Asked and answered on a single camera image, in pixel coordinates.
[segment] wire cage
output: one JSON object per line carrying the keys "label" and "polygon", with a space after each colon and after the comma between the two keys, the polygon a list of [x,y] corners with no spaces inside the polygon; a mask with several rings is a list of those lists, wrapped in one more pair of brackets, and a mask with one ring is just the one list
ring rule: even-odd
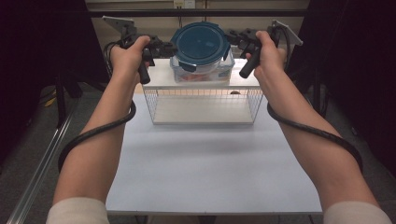
{"label": "wire cage", "polygon": [[154,124],[252,124],[262,101],[260,87],[144,88]]}

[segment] gray floor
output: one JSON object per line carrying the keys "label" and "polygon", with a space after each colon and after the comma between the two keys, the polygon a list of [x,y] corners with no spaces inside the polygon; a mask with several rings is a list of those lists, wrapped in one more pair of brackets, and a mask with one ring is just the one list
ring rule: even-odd
{"label": "gray floor", "polygon": [[[78,134],[100,97],[100,92],[89,88],[85,84],[81,84],[81,86],[85,91],[81,99],[70,99],[66,94],[67,108],[77,105],[78,110],[74,114],[73,123],[70,125],[69,131],[60,147],[64,145],[64,142]],[[51,89],[53,87],[47,87],[42,92],[45,93]],[[4,163],[0,176],[0,223],[7,223],[18,200],[34,175],[35,169],[54,135],[57,118],[56,102],[47,107],[44,107],[44,104],[38,105],[30,126]],[[390,216],[392,222],[396,223],[395,178],[373,157],[364,140],[353,134],[349,121],[332,100],[329,102],[327,120],[361,152],[364,164],[364,177],[382,208]],[[54,160],[49,167],[46,178],[44,178],[40,191],[32,203],[32,208],[26,214],[24,223],[45,222],[46,215],[50,209],[56,178],[56,160]],[[109,216],[109,219],[111,223],[137,223],[134,217]],[[197,217],[150,217],[150,222],[199,223]],[[216,223],[319,224],[322,223],[322,216],[293,214],[282,216],[232,216],[218,217]]]}

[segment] plastic container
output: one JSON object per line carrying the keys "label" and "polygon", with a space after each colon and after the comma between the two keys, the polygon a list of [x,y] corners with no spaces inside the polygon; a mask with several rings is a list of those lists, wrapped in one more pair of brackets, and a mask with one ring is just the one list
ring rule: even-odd
{"label": "plastic container", "polygon": [[231,51],[225,61],[220,60],[219,64],[209,72],[201,67],[197,67],[193,73],[186,71],[180,66],[177,57],[172,57],[169,62],[175,74],[175,82],[229,81],[235,65]]}
{"label": "plastic container", "polygon": [[219,26],[207,21],[178,29],[171,41],[177,46],[174,67],[199,75],[215,71],[228,58],[231,47]]}

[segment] black cable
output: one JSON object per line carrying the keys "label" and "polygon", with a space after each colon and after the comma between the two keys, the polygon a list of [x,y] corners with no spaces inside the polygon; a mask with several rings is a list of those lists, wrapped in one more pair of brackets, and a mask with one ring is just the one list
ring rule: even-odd
{"label": "black cable", "polygon": [[[276,27],[275,30],[274,30],[274,32],[276,31],[276,29],[280,29],[280,30],[282,31],[283,35],[284,35],[285,38],[286,38],[286,45],[287,45],[287,61],[286,61],[284,70],[285,70],[285,72],[287,73],[287,72],[288,72],[288,69],[289,69],[289,61],[290,61],[290,56],[291,56],[291,53],[290,53],[290,52],[291,52],[291,49],[290,49],[290,37],[289,37],[289,34],[288,34],[287,30],[286,30],[286,27]],[[360,167],[360,169],[361,169],[361,172],[362,172],[362,170],[363,170],[363,163],[362,163],[362,159],[361,159],[361,154],[360,154],[359,151],[358,151],[354,146],[352,146],[347,140],[345,140],[345,139],[343,139],[343,138],[341,138],[341,137],[338,137],[337,135],[334,135],[334,134],[332,134],[332,133],[328,133],[328,132],[325,132],[325,131],[323,131],[323,130],[320,130],[320,129],[317,129],[317,128],[314,128],[314,127],[311,127],[311,126],[308,126],[308,125],[304,125],[304,124],[301,124],[301,123],[297,123],[297,122],[294,122],[294,121],[289,120],[289,119],[284,119],[284,118],[280,117],[280,116],[274,111],[274,109],[271,107],[270,104],[267,105],[267,110],[268,110],[268,114],[269,114],[273,119],[275,119],[275,120],[277,120],[277,121],[279,121],[279,122],[281,122],[281,123],[284,123],[284,124],[286,124],[286,125],[289,125],[290,127],[299,129],[299,130],[304,131],[304,132],[308,132],[308,133],[315,134],[315,135],[317,135],[317,136],[320,136],[320,137],[322,137],[322,138],[325,138],[325,139],[327,139],[327,140],[329,140],[329,141],[334,142],[335,144],[337,144],[337,145],[340,146],[340,147],[343,147],[346,151],[348,151],[348,152],[355,158],[355,160],[356,160],[356,162],[358,163],[358,165],[359,165],[359,167]]]}
{"label": "black cable", "polygon": [[64,166],[64,161],[66,160],[67,155],[70,153],[70,151],[77,146],[78,144],[80,144],[81,142],[87,140],[90,137],[93,137],[99,133],[103,133],[106,132],[110,129],[113,129],[115,127],[120,126],[121,124],[124,124],[126,122],[128,122],[129,120],[131,120],[134,115],[136,114],[136,105],[134,104],[134,101],[131,102],[131,111],[129,112],[129,114],[127,116],[125,116],[122,119],[118,119],[114,122],[105,124],[103,126],[94,128],[92,130],[89,130],[85,133],[80,134],[79,136],[75,137],[72,141],[70,141],[62,150],[61,155],[59,156],[59,160],[58,160],[58,170],[59,172],[61,172],[62,167]]}
{"label": "black cable", "polygon": [[111,49],[113,49],[113,47],[116,46],[117,44],[119,44],[119,41],[110,42],[110,43],[106,44],[105,47],[103,48],[103,57],[104,57],[105,63],[106,63],[108,78],[111,78],[111,76],[113,74],[113,66],[111,65],[111,58],[110,58]]}
{"label": "black cable", "polygon": [[268,110],[268,114],[275,120],[284,123],[286,125],[289,125],[290,127],[305,131],[307,133],[312,133],[314,135],[323,137],[327,140],[330,140],[332,142],[334,142],[335,144],[337,144],[340,147],[343,147],[346,151],[348,151],[356,160],[356,162],[358,163],[359,167],[361,168],[361,171],[363,170],[363,163],[361,160],[361,154],[359,153],[359,151],[352,146],[350,143],[348,143],[347,140],[338,137],[335,134],[332,133],[328,133],[325,132],[323,130],[320,129],[316,129],[314,127],[308,126],[308,125],[304,125],[301,123],[297,123],[294,121],[291,121],[289,119],[284,119],[282,117],[280,117],[275,111],[274,109],[270,106],[270,104],[267,105],[267,110]]}
{"label": "black cable", "polygon": [[289,37],[289,33],[286,30],[286,27],[283,27],[280,29],[283,33],[283,35],[286,38],[286,46],[287,46],[287,59],[286,59],[286,63],[285,63],[285,71],[288,72],[289,70],[289,64],[290,64],[290,58],[291,58],[291,47],[290,47],[290,37]]}

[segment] table surface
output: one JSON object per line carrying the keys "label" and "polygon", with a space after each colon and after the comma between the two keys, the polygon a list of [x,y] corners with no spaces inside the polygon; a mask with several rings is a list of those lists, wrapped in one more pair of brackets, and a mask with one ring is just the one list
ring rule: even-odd
{"label": "table surface", "polygon": [[283,214],[321,212],[266,101],[253,125],[154,125],[134,97],[109,213]]}

